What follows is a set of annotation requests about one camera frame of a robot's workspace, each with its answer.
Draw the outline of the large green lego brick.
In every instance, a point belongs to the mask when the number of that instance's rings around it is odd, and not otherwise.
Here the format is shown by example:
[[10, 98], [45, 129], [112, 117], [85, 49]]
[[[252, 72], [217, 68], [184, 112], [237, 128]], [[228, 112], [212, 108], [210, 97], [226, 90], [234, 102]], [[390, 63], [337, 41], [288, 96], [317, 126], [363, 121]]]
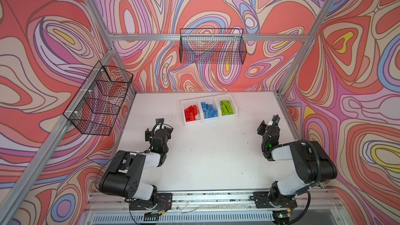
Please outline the large green lego brick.
[[229, 115], [233, 115], [234, 111], [233, 111], [233, 108], [232, 108], [232, 105], [230, 104], [230, 102], [229, 101], [224, 101], [224, 105], [226, 106], [226, 108], [227, 108], [227, 110], [229, 112]]

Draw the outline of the blue lego brick top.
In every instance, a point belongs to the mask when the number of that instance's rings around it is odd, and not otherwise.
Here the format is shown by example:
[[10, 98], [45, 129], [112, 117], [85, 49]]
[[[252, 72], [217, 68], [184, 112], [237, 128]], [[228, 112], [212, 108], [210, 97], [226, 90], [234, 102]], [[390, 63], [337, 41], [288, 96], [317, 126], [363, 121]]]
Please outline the blue lego brick top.
[[205, 102], [201, 102], [201, 106], [202, 106], [202, 110], [203, 111], [207, 111], [207, 107], [206, 107], [206, 103]]

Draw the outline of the blue lego brick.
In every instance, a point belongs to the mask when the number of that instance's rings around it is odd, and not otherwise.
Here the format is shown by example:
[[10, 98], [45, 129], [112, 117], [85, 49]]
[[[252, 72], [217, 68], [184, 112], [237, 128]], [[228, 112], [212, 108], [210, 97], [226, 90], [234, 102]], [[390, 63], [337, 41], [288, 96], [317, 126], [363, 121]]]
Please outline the blue lego brick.
[[202, 110], [203, 111], [207, 111], [207, 107], [206, 107], [206, 103], [205, 102], [201, 102], [201, 106], [202, 106]]
[[211, 104], [206, 104], [207, 111], [204, 111], [204, 117], [205, 119], [208, 118], [215, 118], [218, 116], [218, 111], [213, 107]]

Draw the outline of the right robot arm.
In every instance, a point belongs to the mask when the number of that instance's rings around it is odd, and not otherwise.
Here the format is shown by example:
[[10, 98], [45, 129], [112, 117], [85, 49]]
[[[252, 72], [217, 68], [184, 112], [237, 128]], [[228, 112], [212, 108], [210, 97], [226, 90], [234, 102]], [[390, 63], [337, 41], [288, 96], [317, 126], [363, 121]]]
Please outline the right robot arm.
[[337, 168], [322, 146], [316, 141], [297, 140], [280, 144], [279, 115], [269, 123], [262, 121], [257, 134], [262, 136], [261, 153], [268, 161], [291, 161], [294, 171], [275, 181], [266, 197], [257, 197], [273, 207], [294, 203], [295, 196], [337, 177]]

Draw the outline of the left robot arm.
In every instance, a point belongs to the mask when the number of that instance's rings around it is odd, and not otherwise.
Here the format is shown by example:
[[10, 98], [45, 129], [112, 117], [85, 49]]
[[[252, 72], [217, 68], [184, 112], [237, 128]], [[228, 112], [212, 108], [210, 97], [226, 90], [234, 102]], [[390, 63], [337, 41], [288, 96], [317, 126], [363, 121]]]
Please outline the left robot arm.
[[99, 192], [129, 201], [157, 202], [157, 187], [142, 182], [141, 178], [145, 169], [161, 167], [167, 158], [174, 128], [164, 121], [156, 119], [155, 126], [145, 131], [145, 141], [150, 144], [146, 151], [116, 153], [100, 179]]

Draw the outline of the left white bin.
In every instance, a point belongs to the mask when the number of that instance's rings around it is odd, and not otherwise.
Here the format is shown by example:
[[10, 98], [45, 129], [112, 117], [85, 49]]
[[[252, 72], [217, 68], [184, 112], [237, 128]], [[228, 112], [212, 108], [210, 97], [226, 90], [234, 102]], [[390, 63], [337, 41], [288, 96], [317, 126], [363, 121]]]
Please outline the left white bin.
[[198, 125], [202, 122], [197, 99], [181, 101], [183, 123], [185, 126]]

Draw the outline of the white bin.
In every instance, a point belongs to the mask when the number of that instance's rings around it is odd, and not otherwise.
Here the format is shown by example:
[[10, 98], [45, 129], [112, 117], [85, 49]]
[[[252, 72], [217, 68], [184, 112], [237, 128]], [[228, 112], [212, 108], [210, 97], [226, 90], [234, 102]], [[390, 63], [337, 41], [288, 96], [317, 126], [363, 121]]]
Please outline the white bin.
[[220, 120], [228, 120], [238, 116], [238, 110], [231, 94], [217, 95], [215, 100]]
[[218, 120], [218, 109], [214, 97], [199, 98], [201, 118], [203, 122], [212, 122]]
[[197, 99], [181, 101], [183, 123], [185, 126], [198, 125], [202, 122]]

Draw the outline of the right white bin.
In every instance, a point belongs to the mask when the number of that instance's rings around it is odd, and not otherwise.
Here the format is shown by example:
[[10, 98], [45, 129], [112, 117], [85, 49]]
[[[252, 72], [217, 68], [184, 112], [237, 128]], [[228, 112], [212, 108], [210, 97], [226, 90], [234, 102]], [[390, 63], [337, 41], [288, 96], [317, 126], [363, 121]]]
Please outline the right white bin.
[[238, 116], [238, 110], [231, 94], [217, 95], [215, 100], [220, 120], [228, 120]]

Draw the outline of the middle white bin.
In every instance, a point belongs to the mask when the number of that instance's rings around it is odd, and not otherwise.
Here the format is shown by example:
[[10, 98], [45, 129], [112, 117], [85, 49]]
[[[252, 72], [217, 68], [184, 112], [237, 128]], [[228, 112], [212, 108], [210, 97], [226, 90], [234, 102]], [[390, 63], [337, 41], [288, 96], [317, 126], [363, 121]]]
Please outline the middle white bin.
[[218, 109], [214, 97], [199, 98], [201, 118], [203, 122], [212, 122], [218, 120]]

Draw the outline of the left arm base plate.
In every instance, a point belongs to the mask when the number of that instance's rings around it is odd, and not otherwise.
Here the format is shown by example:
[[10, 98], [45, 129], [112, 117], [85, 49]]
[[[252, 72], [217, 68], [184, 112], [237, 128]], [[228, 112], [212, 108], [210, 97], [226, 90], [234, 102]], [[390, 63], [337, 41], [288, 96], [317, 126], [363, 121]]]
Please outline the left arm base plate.
[[133, 199], [129, 202], [129, 210], [168, 211], [171, 209], [172, 201], [172, 193], [157, 193], [153, 194], [149, 200]]

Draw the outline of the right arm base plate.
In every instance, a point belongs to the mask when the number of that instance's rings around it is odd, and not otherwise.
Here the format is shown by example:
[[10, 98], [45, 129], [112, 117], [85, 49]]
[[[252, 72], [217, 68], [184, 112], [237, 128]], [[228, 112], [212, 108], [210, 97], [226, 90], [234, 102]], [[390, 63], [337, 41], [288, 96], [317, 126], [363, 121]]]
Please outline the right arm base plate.
[[297, 202], [295, 197], [281, 195], [280, 193], [273, 192], [254, 192], [250, 196], [250, 200], [255, 202], [256, 208], [283, 208], [294, 209]]

